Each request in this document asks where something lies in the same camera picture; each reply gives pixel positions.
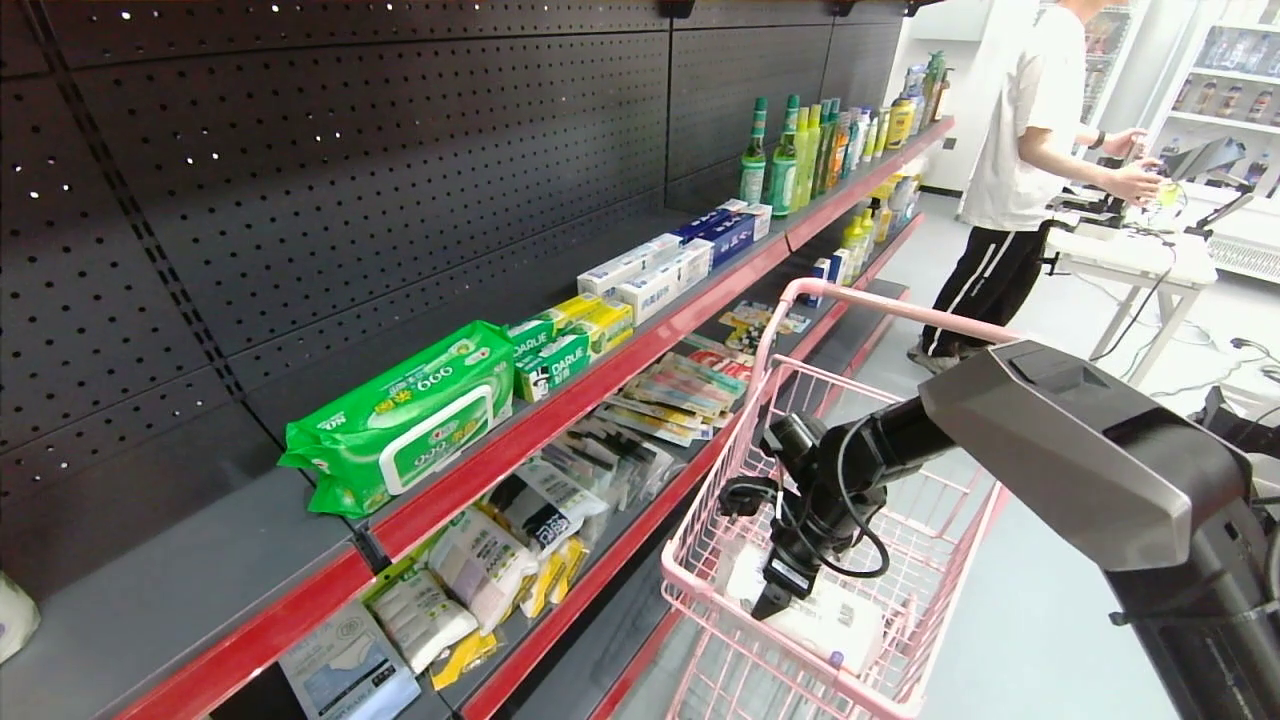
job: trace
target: robotic arm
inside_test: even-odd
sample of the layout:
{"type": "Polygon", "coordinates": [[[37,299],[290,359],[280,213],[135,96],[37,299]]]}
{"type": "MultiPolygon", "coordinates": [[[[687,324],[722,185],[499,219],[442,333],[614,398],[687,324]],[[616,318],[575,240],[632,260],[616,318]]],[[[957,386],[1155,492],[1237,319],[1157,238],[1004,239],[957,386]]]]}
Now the robotic arm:
{"type": "MultiPolygon", "coordinates": [[[[1098,565],[1124,609],[1112,621],[1134,625],[1183,717],[1280,717],[1280,529],[1248,503],[1249,460],[1033,341],[975,355],[846,425],[774,421],[762,447],[799,492],[781,500],[753,614],[808,597],[827,557],[864,538],[882,566],[852,574],[882,574],[888,553],[868,524],[886,486],[955,446],[1098,565]]],[[[750,512],[735,492],[722,512],[750,512]]]]}

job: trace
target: black pants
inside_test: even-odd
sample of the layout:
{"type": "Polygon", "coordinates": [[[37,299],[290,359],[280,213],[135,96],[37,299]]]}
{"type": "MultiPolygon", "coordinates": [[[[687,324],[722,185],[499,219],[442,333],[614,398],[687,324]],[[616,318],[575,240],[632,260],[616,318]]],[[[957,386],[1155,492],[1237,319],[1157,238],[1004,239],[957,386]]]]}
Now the black pants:
{"type": "MultiPolygon", "coordinates": [[[[993,325],[1009,324],[1039,277],[1047,234],[1047,223],[1024,232],[973,228],[969,245],[942,286],[933,309],[993,325]]],[[[933,356],[956,355],[961,346],[983,345],[987,343],[932,325],[925,325],[920,336],[924,352],[933,356]]]]}

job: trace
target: man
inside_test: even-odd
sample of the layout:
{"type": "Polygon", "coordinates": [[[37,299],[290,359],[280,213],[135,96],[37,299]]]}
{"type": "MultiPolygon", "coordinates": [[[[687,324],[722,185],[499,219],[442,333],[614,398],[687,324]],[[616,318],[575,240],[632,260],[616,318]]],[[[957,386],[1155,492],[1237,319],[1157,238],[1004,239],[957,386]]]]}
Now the man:
{"type": "MultiPolygon", "coordinates": [[[[1107,135],[1080,123],[1084,105],[1084,26],[1115,0],[1060,0],[1044,10],[1018,63],[1005,73],[991,128],[978,155],[960,219],[969,245],[933,307],[1005,325],[1039,275],[1048,227],[1046,205],[1064,178],[1094,184],[1135,205],[1156,196],[1160,177],[1146,158],[1107,169],[1071,156],[1074,145],[1125,156],[1146,131],[1107,135]]],[[[908,357],[941,373],[982,347],[975,338],[925,327],[908,357]]]]}

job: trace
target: cart handle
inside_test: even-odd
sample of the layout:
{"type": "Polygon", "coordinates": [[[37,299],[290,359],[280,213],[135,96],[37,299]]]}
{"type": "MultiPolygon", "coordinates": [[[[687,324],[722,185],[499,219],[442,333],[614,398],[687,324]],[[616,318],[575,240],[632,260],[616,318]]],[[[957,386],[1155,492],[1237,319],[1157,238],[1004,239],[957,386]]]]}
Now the cart handle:
{"type": "Polygon", "coordinates": [[[983,323],[972,318],[963,318],[960,315],[952,315],[951,313],[931,310],[929,307],[911,305],[910,302],[902,302],[900,300],[891,300],[888,297],[872,295],[860,290],[841,287],[818,278],[796,278],[787,283],[787,288],[782,291],[782,297],[778,299],[778,305],[773,310],[773,316],[769,318],[769,324],[764,327],[764,333],[760,336],[760,342],[756,345],[755,365],[751,368],[751,383],[748,386],[746,397],[753,397],[755,388],[763,380],[764,370],[767,368],[765,363],[769,359],[769,350],[773,347],[774,336],[778,334],[778,325],[782,324],[782,319],[787,316],[791,306],[796,302],[796,297],[800,295],[818,295],[822,297],[841,300],[852,305],[861,305],[863,307],[879,310],[886,315],[896,315],[899,318],[918,320],[920,323],[989,342],[1011,342],[1021,337],[1018,333],[1011,332],[1009,328],[992,325],[991,323],[983,323]]]}

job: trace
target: wire basket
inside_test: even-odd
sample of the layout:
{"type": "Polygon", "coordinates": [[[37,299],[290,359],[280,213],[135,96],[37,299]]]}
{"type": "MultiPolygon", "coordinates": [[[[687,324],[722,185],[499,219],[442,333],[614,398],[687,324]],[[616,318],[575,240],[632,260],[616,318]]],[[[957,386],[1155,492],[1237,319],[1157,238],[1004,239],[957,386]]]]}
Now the wire basket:
{"type": "MultiPolygon", "coordinates": [[[[774,320],[786,314],[800,292],[873,305],[975,337],[1012,338],[1004,328],[812,279],[796,281],[787,288],[774,320]]],[[[771,323],[762,336],[741,421],[663,550],[663,594],[704,628],[668,717],[915,717],[973,551],[1004,502],[1004,489],[964,452],[947,454],[931,462],[929,470],[963,477],[964,482],[934,471],[895,482],[888,505],[872,519],[870,528],[890,551],[891,565],[884,575],[858,580],[823,570],[824,582],[838,583],[872,601],[883,616],[883,644],[863,671],[837,669],[754,620],[750,610],[727,597],[722,587],[742,547],[768,550],[773,509],[762,505],[753,518],[721,516],[719,489],[741,475],[773,478],[781,486],[778,464],[756,447],[763,428],[781,416],[805,411],[841,421],[897,401],[790,357],[768,356],[774,325],[771,323]]],[[[870,543],[858,544],[841,557],[849,568],[873,568],[877,562],[870,543]]]]}

